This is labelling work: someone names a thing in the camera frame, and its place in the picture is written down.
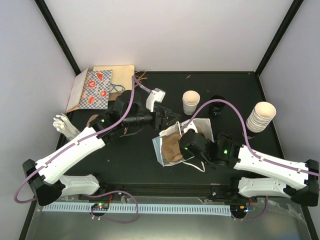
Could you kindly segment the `single cardboard cup carrier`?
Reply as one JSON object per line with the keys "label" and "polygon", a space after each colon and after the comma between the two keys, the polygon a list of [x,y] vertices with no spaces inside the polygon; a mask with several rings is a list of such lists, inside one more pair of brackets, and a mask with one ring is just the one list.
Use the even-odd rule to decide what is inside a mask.
{"label": "single cardboard cup carrier", "polygon": [[168,163],[177,163],[183,159],[179,147],[180,139],[181,135],[179,133],[174,133],[162,138],[161,151],[164,159]]}

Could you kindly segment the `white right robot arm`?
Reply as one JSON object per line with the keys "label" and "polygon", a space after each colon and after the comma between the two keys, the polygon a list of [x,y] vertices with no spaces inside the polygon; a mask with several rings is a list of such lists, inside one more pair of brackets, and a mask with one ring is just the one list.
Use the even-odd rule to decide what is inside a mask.
{"label": "white right robot arm", "polygon": [[228,187],[228,198],[234,202],[243,197],[273,196],[289,198],[302,206],[318,205],[320,165],[316,160],[289,161],[249,149],[231,139],[212,141],[192,129],[182,135],[178,144],[186,159],[195,157],[211,167],[220,165],[261,176],[241,177],[238,184]]}

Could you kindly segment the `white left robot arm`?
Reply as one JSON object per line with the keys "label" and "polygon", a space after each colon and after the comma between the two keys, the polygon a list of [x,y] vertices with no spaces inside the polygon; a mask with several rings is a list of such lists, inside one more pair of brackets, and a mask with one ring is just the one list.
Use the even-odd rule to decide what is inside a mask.
{"label": "white left robot arm", "polygon": [[67,176],[65,173],[113,139],[123,137],[125,128],[150,125],[161,131],[178,121],[179,114],[160,105],[164,96],[165,92],[156,88],[143,103],[138,93],[126,90],[66,145],[40,160],[26,160],[22,164],[26,183],[38,204],[47,206],[70,195],[92,195],[97,200],[103,199],[108,188],[98,175]]}

